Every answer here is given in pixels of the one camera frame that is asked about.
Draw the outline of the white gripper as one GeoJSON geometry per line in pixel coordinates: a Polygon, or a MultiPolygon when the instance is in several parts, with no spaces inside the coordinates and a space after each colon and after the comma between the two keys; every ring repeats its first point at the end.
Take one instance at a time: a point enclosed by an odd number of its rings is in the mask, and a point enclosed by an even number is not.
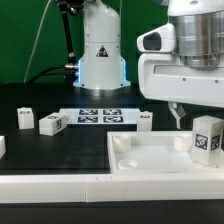
{"type": "Polygon", "coordinates": [[[173,54],[144,53],[138,61],[138,79],[145,98],[169,101],[178,129],[186,116],[180,103],[224,108],[223,60],[215,67],[191,68],[173,54]]]}

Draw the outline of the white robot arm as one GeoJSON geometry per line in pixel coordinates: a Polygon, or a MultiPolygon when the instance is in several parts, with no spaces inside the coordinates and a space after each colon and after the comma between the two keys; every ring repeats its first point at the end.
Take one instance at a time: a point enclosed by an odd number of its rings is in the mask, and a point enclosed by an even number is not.
{"type": "MultiPolygon", "coordinates": [[[[157,0],[168,23],[137,38],[140,91],[168,103],[176,119],[184,103],[224,108],[224,0],[157,0]]],[[[84,55],[74,85],[91,95],[128,87],[120,55],[120,17],[101,0],[84,2],[84,55]]]]}

